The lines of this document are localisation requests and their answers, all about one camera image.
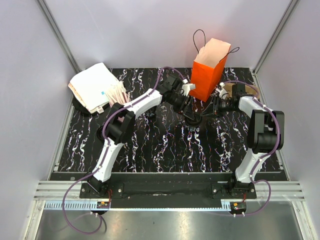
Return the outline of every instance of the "orange paper bag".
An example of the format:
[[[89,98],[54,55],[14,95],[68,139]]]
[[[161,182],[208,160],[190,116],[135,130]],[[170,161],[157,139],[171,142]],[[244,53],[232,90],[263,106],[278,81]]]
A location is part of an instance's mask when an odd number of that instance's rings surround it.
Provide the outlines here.
[[[224,70],[230,43],[211,38],[193,61],[191,83],[195,89],[189,95],[206,102],[219,83]]]

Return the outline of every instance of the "floor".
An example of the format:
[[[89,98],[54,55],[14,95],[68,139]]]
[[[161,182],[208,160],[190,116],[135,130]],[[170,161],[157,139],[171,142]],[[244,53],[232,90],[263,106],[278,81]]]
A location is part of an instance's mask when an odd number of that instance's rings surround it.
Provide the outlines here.
[[[190,78],[190,68],[179,68]],[[124,85],[132,99],[153,87],[158,68],[110,70]],[[221,80],[253,83],[249,68],[225,68]],[[205,102],[195,101],[201,112]],[[97,129],[104,124],[109,109],[96,116],[74,111],[59,162],[58,172],[91,171],[100,156],[103,143]],[[219,119],[205,118],[195,132],[188,131],[183,118],[164,103],[158,106],[156,118],[141,115],[134,127],[132,141],[124,145],[113,166],[113,172],[230,172],[241,163],[247,151],[249,118],[229,112]],[[262,166],[263,172],[276,172],[280,166],[275,155]]]
[[[248,203],[248,212],[259,208]],[[91,232],[99,225],[97,218],[82,211],[68,211],[75,227]],[[37,240],[302,240],[302,235],[289,202],[270,202],[266,209],[249,217],[225,216],[225,212],[109,211],[103,215],[105,227],[94,235],[83,235],[66,227],[62,211],[45,210]]]

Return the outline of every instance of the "gray floor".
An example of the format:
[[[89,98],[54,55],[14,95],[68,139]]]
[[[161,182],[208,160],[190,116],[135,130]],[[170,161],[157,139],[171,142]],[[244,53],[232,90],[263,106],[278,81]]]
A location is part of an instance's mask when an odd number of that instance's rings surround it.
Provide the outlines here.
[[[258,208],[249,203],[248,212]],[[82,211],[68,211],[74,220]],[[94,235],[83,235],[67,227],[59,210],[45,210],[37,240],[302,240],[292,206],[287,202],[271,202],[264,211],[250,217],[220,216],[217,212],[109,211],[103,215],[107,223]],[[88,215],[74,225],[93,231],[99,221]]]

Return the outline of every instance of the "stack of paper bags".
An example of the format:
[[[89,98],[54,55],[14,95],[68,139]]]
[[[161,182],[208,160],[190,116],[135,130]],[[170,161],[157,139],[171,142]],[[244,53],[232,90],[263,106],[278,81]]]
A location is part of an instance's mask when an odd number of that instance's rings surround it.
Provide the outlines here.
[[[130,102],[122,81],[101,62],[75,75],[68,87],[76,99],[91,113],[102,113],[103,106]]]

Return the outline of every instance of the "metal frame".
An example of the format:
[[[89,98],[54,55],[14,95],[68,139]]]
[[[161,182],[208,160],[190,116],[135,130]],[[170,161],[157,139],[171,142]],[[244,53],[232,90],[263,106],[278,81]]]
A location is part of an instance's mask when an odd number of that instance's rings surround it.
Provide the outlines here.
[[[25,231],[25,240],[34,240],[42,213],[44,209],[60,210],[63,196],[66,190],[73,184],[73,181],[40,181],[33,200],[33,207],[30,211],[30,218],[27,229]],[[304,240],[317,240],[313,223],[311,221],[305,198],[303,196],[301,186],[297,181],[270,181],[271,198],[270,201],[291,202],[297,222],[299,224]],[[268,188],[264,183],[255,184],[257,199],[248,199],[248,202],[265,201],[268,197]],[[83,199],[79,198],[81,191],[81,183],[77,183],[69,192],[66,198],[72,210],[92,210],[92,206],[98,201],[108,202],[108,198],[103,199]],[[230,202],[235,202],[235,199],[221,200],[222,208],[111,208],[110,211],[228,211],[230,209]]]
[[[45,0],[35,0],[37,2],[37,4],[39,5],[39,8],[40,10],[42,11],[45,19],[47,20],[54,36],[56,37],[57,41],[59,42],[60,44],[60,47],[62,49],[62,51],[64,52],[66,58],[68,59],[71,67],[73,68],[74,72],[77,74],[77,73],[80,73],[81,72],[81,69],[74,57],[74,55],[72,54],[64,36],[62,35],[57,23],[56,23],[56,20],[54,19],[47,3]]]
[[[300,0],[291,0],[288,7],[286,8],[284,14],[282,15],[282,18],[280,20],[280,22],[278,23],[278,25],[276,26],[271,39],[269,40],[268,44],[266,45],[260,59],[258,60],[256,66],[253,69],[253,72],[255,74],[257,74],[262,66],[262,64],[264,64],[264,61],[266,60],[270,50],[272,49],[272,47],[274,46],[276,40],[278,39],[280,33],[282,32],[284,26],[286,25],[287,21],[289,20],[291,14],[293,13],[293,11],[295,10],[297,4],[299,3]]]

